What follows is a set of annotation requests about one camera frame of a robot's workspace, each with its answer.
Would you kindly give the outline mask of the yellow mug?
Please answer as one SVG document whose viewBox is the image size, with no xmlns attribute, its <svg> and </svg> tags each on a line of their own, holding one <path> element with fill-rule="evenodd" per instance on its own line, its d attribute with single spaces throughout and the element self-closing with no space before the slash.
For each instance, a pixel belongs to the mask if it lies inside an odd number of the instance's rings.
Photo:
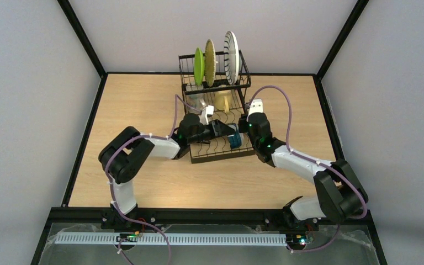
<svg viewBox="0 0 424 265">
<path fill-rule="evenodd" d="M 231 90 L 217 91 L 214 93 L 214 107 L 217 110 L 229 113 L 232 102 L 233 98 Z"/>
</svg>

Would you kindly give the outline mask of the round bamboo tray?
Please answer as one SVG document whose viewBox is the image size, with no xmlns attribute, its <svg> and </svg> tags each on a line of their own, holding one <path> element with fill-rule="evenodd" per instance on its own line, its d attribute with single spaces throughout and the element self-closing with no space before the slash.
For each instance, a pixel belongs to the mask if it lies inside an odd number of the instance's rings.
<svg viewBox="0 0 424 265">
<path fill-rule="evenodd" d="M 208 87 L 212 87 L 215 81 L 216 74 L 216 54 L 215 45 L 211 39 L 208 39 L 204 52 L 204 77 Z"/>
</svg>

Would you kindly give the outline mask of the blue striped white plate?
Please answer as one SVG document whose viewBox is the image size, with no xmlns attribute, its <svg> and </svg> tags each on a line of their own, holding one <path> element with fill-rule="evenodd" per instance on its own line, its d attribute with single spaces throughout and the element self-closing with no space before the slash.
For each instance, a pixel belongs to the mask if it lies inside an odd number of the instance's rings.
<svg viewBox="0 0 424 265">
<path fill-rule="evenodd" d="M 234 85 L 238 80 L 239 65 L 240 56 L 236 35 L 232 31 L 227 31 L 224 39 L 224 70 L 230 85 Z"/>
</svg>

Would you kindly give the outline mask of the clear glass cup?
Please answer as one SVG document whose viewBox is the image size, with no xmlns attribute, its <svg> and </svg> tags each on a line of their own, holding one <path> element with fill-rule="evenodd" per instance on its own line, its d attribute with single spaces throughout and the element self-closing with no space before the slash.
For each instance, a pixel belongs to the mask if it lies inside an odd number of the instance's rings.
<svg viewBox="0 0 424 265">
<path fill-rule="evenodd" d="M 186 95 L 188 105 L 190 105 L 192 107 L 191 110 L 195 112 L 201 112 L 203 108 L 205 107 L 203 90 L 204 90 L 204 86 L 202 84 L 199 84 L 199 85 L 189 84 L 186 86 L 186 89 L 185 89 L 186 92 L 199 91 L 199 93 Z"/>
</svg>

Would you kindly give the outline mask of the green plate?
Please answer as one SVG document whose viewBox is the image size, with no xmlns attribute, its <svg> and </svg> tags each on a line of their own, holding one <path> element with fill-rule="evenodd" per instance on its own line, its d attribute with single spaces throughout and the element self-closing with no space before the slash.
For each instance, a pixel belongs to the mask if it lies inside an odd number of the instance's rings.
<svg viewBox="0 0 424 265">
<path fill-rule="evenodd" d="M 194 81 L 197 86 L 203 82 L 205 75 L 205 58 L 201 48 L 196 48 L 194 54 Z"/>
</svg>

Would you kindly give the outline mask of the black wire dish rack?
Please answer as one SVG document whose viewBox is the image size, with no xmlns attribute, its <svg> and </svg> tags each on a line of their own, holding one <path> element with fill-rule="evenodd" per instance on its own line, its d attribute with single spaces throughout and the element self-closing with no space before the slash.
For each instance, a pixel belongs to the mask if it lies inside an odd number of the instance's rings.
<svg viewBox="0 0 424 265">
<path fill-rule="evenodd" d="M 192 108 L 200 109 L 205 105 L 213 105 L 212 120 L 219 120 L 227 125 L 237 126 L 241 115 L 247 113 L 246 92 L 251 86 L 251 75 L 242 52 L 239 52 L 238 76 L 234 84 L 229 84 L 225 73 L 225 53 L 215 53 L 215 77 L 212 86 L 206 81 L 201 85 L 195 83 L 195 55 L 179 55 L 179 73 L 181 76 L 181 91 L 185 101 L 190 105 L 185 107 L 186 113 L 194 113 Z M 240 146 L 231 147 L 227 136 L 205 140 L 192 144 L 190 148 L 191 163 L 206 163 L 231 158 L 246 157 L 254 154 L 252 144 L 246 134 L 240 135 Z"/>
</svg>

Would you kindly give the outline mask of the white bowl dark rim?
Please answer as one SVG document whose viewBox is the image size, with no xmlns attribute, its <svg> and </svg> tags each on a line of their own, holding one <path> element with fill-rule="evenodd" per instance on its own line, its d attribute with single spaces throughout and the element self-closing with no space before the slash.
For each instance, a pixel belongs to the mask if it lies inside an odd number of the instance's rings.
<svg viewBox="0 0 424 265">
<path fill-rule="evenodd" d="M 235 123 L 229 123 L 228 126 L 234 129 L 234 133 L 227 136 L 230 149 L 239 149 L 243 143 L 243 135 L 239 132 L 239 127 Z"/>
</svg>

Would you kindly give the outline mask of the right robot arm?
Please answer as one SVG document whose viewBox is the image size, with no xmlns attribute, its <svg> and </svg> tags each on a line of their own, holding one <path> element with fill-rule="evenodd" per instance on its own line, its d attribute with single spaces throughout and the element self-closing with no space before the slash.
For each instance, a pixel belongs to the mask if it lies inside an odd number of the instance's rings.
<svg viewBox="0 0 424 265">
<path fill-rule="evenodd" d="M 289 170 L 315 187 L 315 196 L 299 196 L 283 206 L 286 222 L 327 218 L 340 224 L 348 218 L 366 216 L 369 198 L 346 160 L 320 160 L 288 147 L 286 142 L 273 136 L 265 113 L 243 114 L 238 126 L 239 131 L 250 138 L 261 162 Z"/>
</svg>

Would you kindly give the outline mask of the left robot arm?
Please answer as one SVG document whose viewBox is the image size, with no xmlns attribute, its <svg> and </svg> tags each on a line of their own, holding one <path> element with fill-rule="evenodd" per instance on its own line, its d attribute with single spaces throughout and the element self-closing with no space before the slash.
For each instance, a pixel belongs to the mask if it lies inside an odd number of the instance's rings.
<svg viewBox="0 0 424 265">
<path fill-rule="evenodd" d="M 136 207 L 133 179 L 150 157 L 169 160 L 182 158 L 191 144 L 235 135 L 237 129 L 215 119 L 201 121 L 196 114 L 186 114 L 168 136 L 143 134 L 135 127 L 126 127 L 98 155 L 109 179 L 111 205 L 122 218 Z"/>
</svg>

